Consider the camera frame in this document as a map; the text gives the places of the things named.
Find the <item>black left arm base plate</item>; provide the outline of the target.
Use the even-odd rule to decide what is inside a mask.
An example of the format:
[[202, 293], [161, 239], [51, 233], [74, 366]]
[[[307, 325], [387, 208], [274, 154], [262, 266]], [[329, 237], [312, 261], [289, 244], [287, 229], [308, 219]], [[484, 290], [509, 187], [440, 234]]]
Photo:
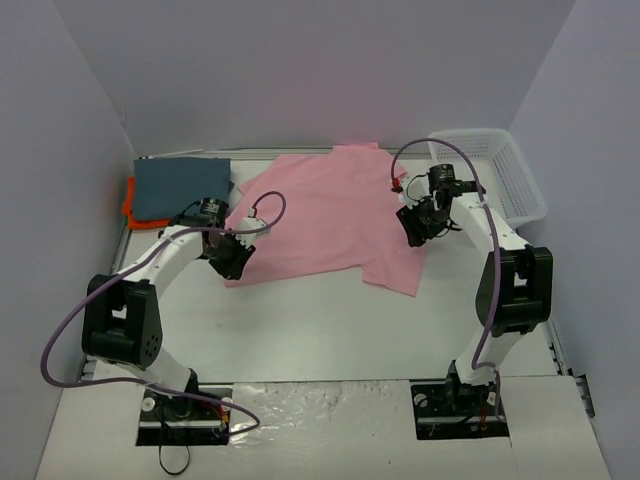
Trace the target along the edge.
[[168, 397], [146, 389], [140, 405], [136, 446], [223, 446], [230, 413], [217, 405]]

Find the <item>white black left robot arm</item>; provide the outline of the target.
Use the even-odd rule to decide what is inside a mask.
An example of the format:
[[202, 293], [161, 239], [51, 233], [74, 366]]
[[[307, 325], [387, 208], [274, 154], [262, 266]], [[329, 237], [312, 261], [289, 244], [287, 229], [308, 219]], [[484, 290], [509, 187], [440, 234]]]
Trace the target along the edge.
[[165, 406], [179, 418], [195, 415], [201, 393], [194, 370], [163, 347], [159, 300], [194, 261], [206, 261], [225, 280], [238, 280], [267, 224], [254, 209], [240, 228], [225, 229], [228, 204], [205, 198], [199, 210], [174, 216], [158, 240], [137, 261], [112, 276], [89, 282], [84, 309], [83, 351], [120, 366], [139, 381], [158, 388]]

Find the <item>pink t-shirt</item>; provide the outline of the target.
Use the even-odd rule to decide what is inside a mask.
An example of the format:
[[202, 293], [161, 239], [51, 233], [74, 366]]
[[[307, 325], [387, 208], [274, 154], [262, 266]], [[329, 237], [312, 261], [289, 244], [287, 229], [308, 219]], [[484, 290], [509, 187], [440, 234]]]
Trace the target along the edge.
[[227, 220], [235, 229], [251, 206], [276, 220], [237, 286], [358, 267], [365, 283], [415, 296], [427, 251], [409, 246], [396, 217], [402, 203], [392, 175], [405, 175], [375, 143], [338, 145], [326, 154], [283, 154], [238, 185]]

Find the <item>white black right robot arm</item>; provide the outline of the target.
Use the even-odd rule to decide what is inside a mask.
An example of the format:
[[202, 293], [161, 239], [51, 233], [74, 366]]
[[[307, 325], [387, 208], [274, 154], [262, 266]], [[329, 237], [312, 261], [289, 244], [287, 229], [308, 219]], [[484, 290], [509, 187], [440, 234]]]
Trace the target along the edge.
[[475, 406], [479, 388], [499, 390], [499, 367], [521, 337], [548, 320], [553, 255], [534, 247], [491, 207], [476, 180], [459, 180], [451, 164], [425, 175], [426, 189], [414, 188], [403, 174], [392, 190], [404, 206], [396, 212], [411, 247], [421, 247], [447, 230], [467, 235], [484, 259], [475, 296], [480, 323], [466, 350], [455, 359], [443, 389], [446, 406], [465, 413]]

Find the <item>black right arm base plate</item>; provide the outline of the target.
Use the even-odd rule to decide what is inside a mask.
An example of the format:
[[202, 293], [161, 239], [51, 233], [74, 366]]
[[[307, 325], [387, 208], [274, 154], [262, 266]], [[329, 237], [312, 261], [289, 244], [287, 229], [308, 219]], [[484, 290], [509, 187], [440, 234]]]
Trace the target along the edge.
[[410, 383], [419, 441], [508, 438], [509, 427], [495, 415], [494, 388], [472, 387], [457, 398], [443, 380]]

